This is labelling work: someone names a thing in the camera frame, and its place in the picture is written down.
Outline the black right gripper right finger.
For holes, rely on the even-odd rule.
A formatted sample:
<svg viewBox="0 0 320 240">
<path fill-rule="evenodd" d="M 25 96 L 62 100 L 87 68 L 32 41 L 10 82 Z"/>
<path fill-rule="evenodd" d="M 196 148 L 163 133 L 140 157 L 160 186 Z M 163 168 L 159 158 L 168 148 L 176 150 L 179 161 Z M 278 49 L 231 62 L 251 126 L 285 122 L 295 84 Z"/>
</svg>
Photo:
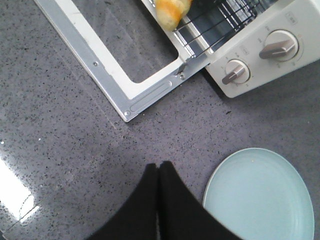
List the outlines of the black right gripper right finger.
<svg viewBox="0 0 320 240">
<path fill-rule="evenodd" d="M 159 167 L 158 193 L 162 240 L 240 239 L 202 207 L 170 161 L 164 161 Z"/>
</svg>

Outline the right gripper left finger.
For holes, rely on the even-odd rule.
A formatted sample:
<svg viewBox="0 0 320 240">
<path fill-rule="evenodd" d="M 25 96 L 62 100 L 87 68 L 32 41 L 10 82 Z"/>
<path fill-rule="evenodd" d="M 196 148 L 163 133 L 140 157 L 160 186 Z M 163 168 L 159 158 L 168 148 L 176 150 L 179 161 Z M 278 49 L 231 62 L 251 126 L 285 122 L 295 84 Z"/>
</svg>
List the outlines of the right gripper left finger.
<svg viewBox="0 0 320 240">
<path fill-rule="evenodd" d="M 129 198 L 89 240 L 155 240 L 157 238 L 158 169 L 147 164 Z"/>
</svg>

